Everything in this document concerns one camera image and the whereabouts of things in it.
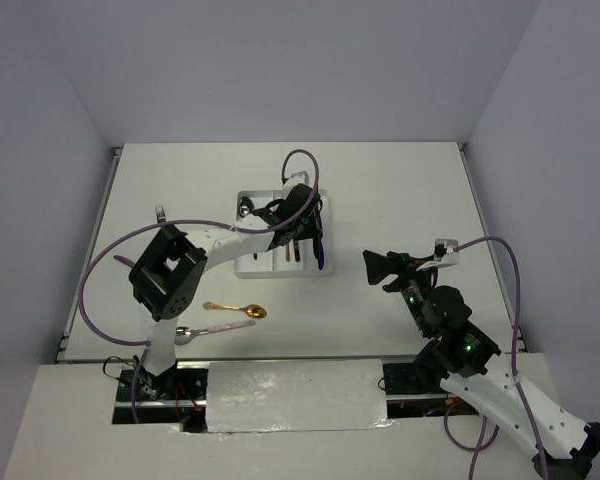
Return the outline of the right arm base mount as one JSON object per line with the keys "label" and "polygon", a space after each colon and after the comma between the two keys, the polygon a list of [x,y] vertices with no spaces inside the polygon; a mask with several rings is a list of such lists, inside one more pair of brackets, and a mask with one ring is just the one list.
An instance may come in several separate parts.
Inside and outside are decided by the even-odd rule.
{"label": "right arm base mount", "polygon": [[406,363],[384,363],[377,386],[385,393],[387,415],[390,419],[435,418],[450,415],[477,414],[477,411],[458,397],[440,387],[423,384],[414,366]]}

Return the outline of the blue knife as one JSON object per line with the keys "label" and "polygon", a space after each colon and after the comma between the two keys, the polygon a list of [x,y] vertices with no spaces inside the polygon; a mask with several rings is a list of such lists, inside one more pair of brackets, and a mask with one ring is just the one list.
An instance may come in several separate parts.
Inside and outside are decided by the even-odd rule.
{"label": "blue knife", "polygon": [[316,261],[317,261],[318,269],[322,270],[325,265],[325,252],[324,252],[324,246],[323,246],[324,231],[323,231],[323,225],[322,225],[322,220],[321,220],[320,214],[316,215],[316,234],[315,234],[315,236],[316,235],[319,236],[319,258]]}

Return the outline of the iridescent rainbow knife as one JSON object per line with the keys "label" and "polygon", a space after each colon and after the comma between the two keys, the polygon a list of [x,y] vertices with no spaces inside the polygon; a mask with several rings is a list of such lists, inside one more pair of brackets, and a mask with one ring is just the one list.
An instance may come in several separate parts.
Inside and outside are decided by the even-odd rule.
{"label": "iridescent rainbow knife", "polygon": [[118,262],[120,262],[120,263],[122,263],[122,264],[124,264],[124,265],[126,265],[126,266],[128,266],[130,268],[132,268],[135,265],[135,262],[133,260],[131,260],[131,259],[127,258],[127,257],[124,257],[122,255],[114,255],[113,258],[116,261],[118,261]]}

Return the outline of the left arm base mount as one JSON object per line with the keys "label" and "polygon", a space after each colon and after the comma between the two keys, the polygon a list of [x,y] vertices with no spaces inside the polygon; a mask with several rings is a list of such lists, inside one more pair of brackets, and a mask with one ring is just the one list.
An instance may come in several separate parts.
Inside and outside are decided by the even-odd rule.
{"label": "left arm base mount", "polygon": [[168,424],[187,433],[207,431],[206,394],[209,370],[178,368],[158,389],[152,389],[139,374],[132,406],[132,382],[138,358],[132,361],[108,357],[102,373],[116,382],[113,425]]}

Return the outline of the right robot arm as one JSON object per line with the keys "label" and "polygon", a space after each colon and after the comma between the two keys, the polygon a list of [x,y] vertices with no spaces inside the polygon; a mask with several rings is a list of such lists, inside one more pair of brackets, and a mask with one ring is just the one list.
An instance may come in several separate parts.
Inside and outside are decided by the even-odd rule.
{"label": "right robot arm", "polygon": [[367,281],[404,299],[427,344],[413,365],[416,383],[442,389],[471,405],[508,434],[547,479],[584,479],[600,453],[600,424],[585,422],[513,369],[512,359],[474,325],[460,291],[436,285],[442,268],[455,266],[454,243],[437,244],[430,256],[364,251]]}

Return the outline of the silver foil sheet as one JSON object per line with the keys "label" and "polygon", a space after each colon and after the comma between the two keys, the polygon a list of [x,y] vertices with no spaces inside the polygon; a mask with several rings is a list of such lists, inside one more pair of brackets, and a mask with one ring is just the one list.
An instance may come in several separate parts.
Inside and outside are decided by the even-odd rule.
{"label": "silver foil sheet", "polygon": [[213,433],[386,428],[378,359],[213,363],[206,424]]}

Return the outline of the silver fork with black handle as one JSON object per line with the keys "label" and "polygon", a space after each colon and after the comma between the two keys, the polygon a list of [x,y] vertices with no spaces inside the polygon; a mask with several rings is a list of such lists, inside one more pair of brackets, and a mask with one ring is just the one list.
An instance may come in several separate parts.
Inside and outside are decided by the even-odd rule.
{"label": "silver fork with black handle", "polygon": [[300,262],[301,261],[301,252],[300,252],[300,245],[297,240],[293,240],[293,250],[294,250],[295,262]]}

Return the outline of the silver spoon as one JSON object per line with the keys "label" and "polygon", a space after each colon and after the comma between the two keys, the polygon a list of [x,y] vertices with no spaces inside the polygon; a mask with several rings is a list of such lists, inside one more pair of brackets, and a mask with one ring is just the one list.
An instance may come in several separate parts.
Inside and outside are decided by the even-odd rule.
{"label": "silver spoon", "polygon": [[254,204],[253,204],[252,200],[247,196],[243,196],[240,199],[239,205],[238,205],[239,216],[244,218],[247,215],[249,215],[253,209],[254,209]]}

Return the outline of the gold spoon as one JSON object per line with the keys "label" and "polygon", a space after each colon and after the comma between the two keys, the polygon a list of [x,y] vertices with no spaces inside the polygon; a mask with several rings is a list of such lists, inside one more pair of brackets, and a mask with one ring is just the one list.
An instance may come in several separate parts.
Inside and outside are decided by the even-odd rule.
{"label": "gold spoon", "polygon": [[257,304],[249,304],[244,307],[238,306],[230,306],[230,305],[222,305],[213,302],[205,302],[202,307],[205,310],[226,310],[226,311],[236,311],[243,312],[249,318],[253,319],[264,319],[267,316],[267,311]]}

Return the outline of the white three-compartment cutlery tray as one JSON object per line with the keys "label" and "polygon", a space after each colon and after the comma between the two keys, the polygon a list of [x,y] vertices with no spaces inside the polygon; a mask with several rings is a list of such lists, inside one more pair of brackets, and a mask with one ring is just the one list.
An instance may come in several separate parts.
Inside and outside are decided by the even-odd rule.
{"label": "white three-compartment cutlery tray", "polygon": [[317,261],[312,251],[311,240],[298,241],[300,245],[301,261],[295,262],[293,241],[290,244],[291,262],[285,261],[285,245],[274,250],[257,253],[258,259],[253,259],[253,254],[239,257],[233,263],[234,273],[240,279],[271,279],[329,276],[335,268],[335,254],[333,253],[333,235],[331,230],[331,203],[326,190],[320,189],[319,195],[323,201],[321,220],[324,231],[323,246],[325,252],[325,265],[318,269]]}

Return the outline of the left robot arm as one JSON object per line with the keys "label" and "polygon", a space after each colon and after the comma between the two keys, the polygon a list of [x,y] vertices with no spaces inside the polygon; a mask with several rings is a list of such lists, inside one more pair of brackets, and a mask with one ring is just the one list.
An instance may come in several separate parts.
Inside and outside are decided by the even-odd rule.
{"label": "left robot arm", "polygon": [[162,399],[175,389],[178,317],[193,303],[203,274],[242,256],[319,237],[321,209],[318,191],[297,184],[227,228],[159,229],[129,274],[133,297],[149,315],[147,353],[138,373],[145,392]]}

